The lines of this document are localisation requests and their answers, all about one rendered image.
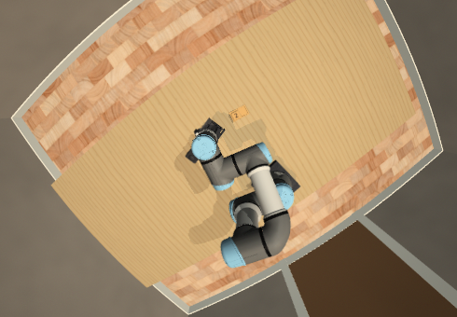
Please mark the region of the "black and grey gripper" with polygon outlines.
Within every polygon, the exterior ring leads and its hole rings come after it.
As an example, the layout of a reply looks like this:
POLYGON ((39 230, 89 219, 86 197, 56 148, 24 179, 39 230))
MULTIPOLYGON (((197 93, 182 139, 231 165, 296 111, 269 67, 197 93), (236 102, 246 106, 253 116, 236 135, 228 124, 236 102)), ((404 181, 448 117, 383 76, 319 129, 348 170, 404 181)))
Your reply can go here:
POLYGON ((219 125, 215 124, 215 122, 212 121, 210 118, 207 119, 207 121, 204 123, 202 128, 199 128, 198 130, 197 129, 194 130, 194 132, 195 132, 194 134, 196 134, 196 132, 199 133, 200 131, 203 131, 203 130, 211 130, 211 131, 213 131, 215 133, 215 135, 216 135, 216 138, 217 138, 216 143, 218 143, 218 139, 221 137, 221 135, 225 131, 225 129, 222 129, 222 127, 219 127, 219 125))

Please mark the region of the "wooden number cube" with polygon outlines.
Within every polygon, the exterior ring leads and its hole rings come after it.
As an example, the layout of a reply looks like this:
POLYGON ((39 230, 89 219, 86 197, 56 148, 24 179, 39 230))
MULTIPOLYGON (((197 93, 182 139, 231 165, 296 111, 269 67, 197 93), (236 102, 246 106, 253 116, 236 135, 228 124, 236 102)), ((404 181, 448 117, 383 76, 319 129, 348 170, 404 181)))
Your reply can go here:
POLYGON ((236 120, 236 119, 238 119, 238 118, 241 117, 241 115, 240 115, 240 113, 239 113, 238 111, 232 113, 231 115, 232 115, 232 117, 233 117, 234 120, 236 120))

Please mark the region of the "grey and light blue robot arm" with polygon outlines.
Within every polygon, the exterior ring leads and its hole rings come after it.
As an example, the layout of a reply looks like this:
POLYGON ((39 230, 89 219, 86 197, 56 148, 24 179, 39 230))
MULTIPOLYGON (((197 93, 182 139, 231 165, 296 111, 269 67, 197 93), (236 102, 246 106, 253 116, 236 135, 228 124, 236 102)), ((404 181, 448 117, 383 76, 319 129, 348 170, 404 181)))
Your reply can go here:
POLYGON ((263 142, 224 158, 213 131, 203 130, 196 136, 186 158, 193 163, 200 161, 215 190, 229 188, 234 178, 244 174, 255 190, 229 203, 236 228, 233 237, 222 240, 220 245, 227 266, 246 266, 279 254, 291 229, 287 210, 294 202, 294 192, 290 178, 284 172, 270 172, 272 157, 263 142), (261 213, 263 227, 258 226, 261 213))

